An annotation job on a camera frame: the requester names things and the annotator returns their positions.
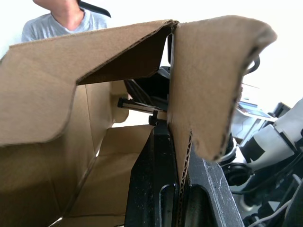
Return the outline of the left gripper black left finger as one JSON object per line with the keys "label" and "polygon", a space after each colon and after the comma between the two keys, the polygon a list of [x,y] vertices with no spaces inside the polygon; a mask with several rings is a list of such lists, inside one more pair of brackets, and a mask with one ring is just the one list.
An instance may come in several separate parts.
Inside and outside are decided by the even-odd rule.
{"label": "left gripper black left finger", "polygon": [[175,226],[178,196],[173,137],[167,123],[159,120],[131,170],[125,226]]}

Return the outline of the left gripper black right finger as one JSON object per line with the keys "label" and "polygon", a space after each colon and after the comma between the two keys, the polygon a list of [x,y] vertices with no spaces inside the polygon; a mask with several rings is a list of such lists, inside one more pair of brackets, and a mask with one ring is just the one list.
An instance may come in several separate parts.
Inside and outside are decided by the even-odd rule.
{"label": "left gripper black right finger", "polygon": [[244,226],[221,167],[200,158],[194,145],[187,171],[186,226]]}

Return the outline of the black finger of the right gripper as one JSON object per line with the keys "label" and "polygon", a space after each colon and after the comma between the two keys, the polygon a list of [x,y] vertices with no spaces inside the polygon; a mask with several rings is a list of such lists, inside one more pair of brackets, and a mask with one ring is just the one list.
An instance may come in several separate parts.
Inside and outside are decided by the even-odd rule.
{"label": "black finger of the right gripper", "polygon": [[167,37],[168,42],[168,63],[169,63],[169,71],[172,70],[175,58],[175,36],[174,34],[169,34]]}
{"label": "black finger of the right gripper", "polygon": [[136,83],[134,79],[124,80],[126,90],[135,102],[153,105],[150,96]]}

